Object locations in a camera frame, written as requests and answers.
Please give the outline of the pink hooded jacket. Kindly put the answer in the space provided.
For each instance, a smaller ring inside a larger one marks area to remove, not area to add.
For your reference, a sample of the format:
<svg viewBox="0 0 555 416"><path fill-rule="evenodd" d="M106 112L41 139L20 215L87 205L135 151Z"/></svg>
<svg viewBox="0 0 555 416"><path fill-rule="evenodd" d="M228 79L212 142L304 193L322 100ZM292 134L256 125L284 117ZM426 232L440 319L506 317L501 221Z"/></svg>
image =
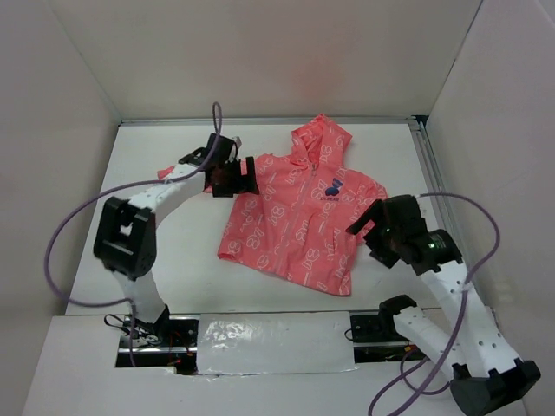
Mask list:
<svg viewBox="0 0 555 416"><path fill-rule="evenodd" d="M291 133L291 152L254 160L257 195L237 196L217 250L221 260L333 296L350 296L360 237L347 233L386 188L345 167L352 136L319 114Z"/></svg>

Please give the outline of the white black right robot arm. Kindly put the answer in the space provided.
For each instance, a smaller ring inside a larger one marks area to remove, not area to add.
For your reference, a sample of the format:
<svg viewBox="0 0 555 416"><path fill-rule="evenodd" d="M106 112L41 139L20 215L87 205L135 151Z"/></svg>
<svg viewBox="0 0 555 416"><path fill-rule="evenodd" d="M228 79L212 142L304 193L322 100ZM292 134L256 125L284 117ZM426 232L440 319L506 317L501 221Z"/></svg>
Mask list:
<svg viewBox="0 0 555 416"><path fill-rule="evenodd" d="M446 333L406 295L381 304L378 328L382 336L389 340L404 337L434 364L427 378L393 413L406 412L429 393L435 376L443 373L465 415L488 415L523 399L541 377L537 364L522 359L506 341L473 286L476 272L496 253L500 240L496 238L492 249L467 267L447 231L428 229L418 200L412 195L378 199L346 230L357 235L372 223L363 237L371 257L387 268L398 261L409 265L451 325Z"/></svg>

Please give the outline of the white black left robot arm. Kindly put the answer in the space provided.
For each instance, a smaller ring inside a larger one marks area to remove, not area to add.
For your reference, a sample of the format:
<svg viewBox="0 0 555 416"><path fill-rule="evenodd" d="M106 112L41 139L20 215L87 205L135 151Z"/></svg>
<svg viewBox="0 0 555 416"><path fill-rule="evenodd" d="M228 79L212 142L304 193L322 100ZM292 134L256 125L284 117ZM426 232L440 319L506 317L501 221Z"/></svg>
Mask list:
<svg viewBox="0 0 555 416"><path fill-rule="evenodd" d="M215 198L259 194L255 159L240 159L239 139L212 133L205 147L183 156L156 183L131 198L111 197L102 207L93 252L131 301L134 328L153 346L171 335L170 312L153 277L156 232L189 198L209 190Z"/></svg>

